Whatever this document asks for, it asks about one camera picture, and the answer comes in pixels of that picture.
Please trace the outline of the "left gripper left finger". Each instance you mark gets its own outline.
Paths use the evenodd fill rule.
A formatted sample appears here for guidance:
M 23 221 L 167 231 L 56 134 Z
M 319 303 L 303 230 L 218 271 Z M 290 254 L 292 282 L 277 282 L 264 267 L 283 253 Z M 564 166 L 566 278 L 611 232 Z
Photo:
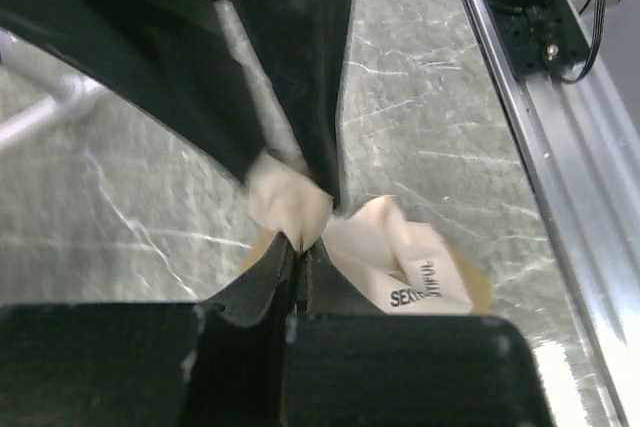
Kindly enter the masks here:
M 1 311 L 5 426 L 273 426 L 299 262 L 275 235 L 195 302 Z

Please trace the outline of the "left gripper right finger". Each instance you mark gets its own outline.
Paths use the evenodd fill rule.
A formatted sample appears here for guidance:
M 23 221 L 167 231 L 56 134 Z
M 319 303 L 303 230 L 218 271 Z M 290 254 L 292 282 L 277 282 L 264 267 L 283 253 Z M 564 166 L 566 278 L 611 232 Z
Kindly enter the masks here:
M 486 315 L 301 312 L 284 325 L 287 426 L 547 426 L 531 349 Z

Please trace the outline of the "tan underwear with cream waistband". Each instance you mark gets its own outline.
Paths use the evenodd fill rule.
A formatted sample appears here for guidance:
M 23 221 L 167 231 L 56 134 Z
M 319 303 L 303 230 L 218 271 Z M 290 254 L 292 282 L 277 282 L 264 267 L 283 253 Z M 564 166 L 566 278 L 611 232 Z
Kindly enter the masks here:
M 282 233 L 305 253 L 322 241 L 349 284 L 391 315 L 469 315 L 491 311 L 486 277 L 429 224 L 409 221 L 390 196 L 375 197 L 351 217 L 298 165 L 263 152 L 249 169 L 249 213 L 262 227 L 250 261 Z

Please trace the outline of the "metal clothes rack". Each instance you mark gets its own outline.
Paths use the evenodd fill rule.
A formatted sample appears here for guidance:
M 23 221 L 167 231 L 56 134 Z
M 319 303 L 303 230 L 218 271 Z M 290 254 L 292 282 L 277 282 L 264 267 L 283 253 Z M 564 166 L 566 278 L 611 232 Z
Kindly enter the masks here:
M 1 122 L 1 151 L 4 152 L 61 122 L 83 117 L 110 91 L 81 74 L 54 76 L 20 53 L 25 44 L 1 30 L 1 66 L 8 72 L 44 90 L 47 95 L 28 109 Z

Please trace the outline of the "black hanging garments left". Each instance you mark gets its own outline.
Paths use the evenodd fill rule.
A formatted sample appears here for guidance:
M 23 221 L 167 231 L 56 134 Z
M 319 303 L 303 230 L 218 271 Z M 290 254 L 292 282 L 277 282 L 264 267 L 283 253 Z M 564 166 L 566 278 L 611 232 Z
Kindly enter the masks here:
M 269 149 L 223 0 L 1 0 L 1 25 L 105 85 L 245 183 Z M 337 137 L 352 0 L 234 7 L 315 183 L 339 199 Z

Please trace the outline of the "aluminium mounting rail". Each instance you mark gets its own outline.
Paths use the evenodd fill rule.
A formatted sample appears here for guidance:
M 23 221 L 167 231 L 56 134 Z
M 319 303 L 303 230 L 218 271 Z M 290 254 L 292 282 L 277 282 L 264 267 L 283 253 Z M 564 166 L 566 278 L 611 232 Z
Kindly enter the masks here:
M 511 73 L 485 0 L 463 0 L 615 424 L 639 422 L 639 137 L 603 64 L 574 86 Z

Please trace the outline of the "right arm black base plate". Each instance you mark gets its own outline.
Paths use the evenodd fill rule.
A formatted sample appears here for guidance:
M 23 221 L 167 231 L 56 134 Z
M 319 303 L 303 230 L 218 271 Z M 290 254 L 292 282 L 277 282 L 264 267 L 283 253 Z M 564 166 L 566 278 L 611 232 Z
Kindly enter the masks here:
M 555 0 L 549 7 L 534 7 L 512 15 L 484 0 L 512 75 L 518 80 L 540 73 L 571 79 L 567 71 L 581 64 L 576 76 L 584 78 L 595 60 L 569 0 Z

